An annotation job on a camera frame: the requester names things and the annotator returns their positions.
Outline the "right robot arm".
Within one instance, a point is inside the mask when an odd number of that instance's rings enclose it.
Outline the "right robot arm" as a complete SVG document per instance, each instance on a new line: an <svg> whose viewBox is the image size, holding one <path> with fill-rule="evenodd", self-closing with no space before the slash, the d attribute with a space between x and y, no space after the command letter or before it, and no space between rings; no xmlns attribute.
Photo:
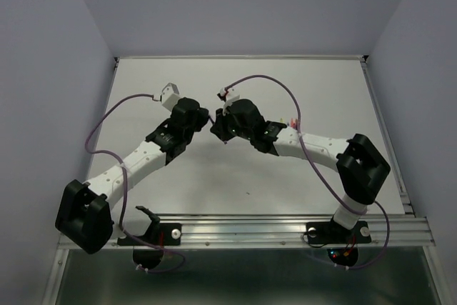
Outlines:
<svg viewBox="0 0 457 305"><path fill-rule="evenodd" d="M375 202L391 171L367 136L332 139L301 134L296 127L265 120L248 99L218 109L210 132L221 141L239 137L261 153L307 160L312 167L318 164L338 173L344 195L328 224L328 232L337 241L354 233L354 226Z"/></svg>

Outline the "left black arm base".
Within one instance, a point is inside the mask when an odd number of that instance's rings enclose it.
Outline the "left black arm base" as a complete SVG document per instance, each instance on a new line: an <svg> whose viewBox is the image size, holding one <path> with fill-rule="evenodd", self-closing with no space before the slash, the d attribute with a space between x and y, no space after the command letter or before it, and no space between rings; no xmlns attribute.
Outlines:
<svg viewBox="0 0 457 305"><path fill-rule="evenodd" d="M120 236L116 243L133 248L132 261L138 271L162 274L180 269L186 258L171 247L181 245L182 224L162 222L158 215L144 206L136 209L148 216L149 225L142 234Z"/></svg>

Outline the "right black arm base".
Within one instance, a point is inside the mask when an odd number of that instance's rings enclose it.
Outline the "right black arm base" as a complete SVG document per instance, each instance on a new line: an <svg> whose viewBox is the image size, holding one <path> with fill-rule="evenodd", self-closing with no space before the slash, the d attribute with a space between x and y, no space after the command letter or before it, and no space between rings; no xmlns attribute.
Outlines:
<svg viewBox="0 0 457 305"><path fill-rule="evenodd" d="M352 229L345 229L334 220L307 223L301 240L311 248L327 248L330 261L347 269L358 261L358 245L372 242L366 221L357 221Z"/></svg>

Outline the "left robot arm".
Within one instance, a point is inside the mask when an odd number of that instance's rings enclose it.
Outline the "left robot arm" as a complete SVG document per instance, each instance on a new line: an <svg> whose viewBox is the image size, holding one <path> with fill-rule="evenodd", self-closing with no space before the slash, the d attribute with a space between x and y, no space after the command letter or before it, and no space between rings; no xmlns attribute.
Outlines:
<svg viewBox="0 0 457 305"><path fill-rule="evenodd" d="M57 230L88 254L101 250L114 232L111 210L115 205L148 175L184 153L208 121L208 109L194 99L179 97L170 117L127 157L116 157L117 164L88 181L74 179L65 186Z"/></svg>

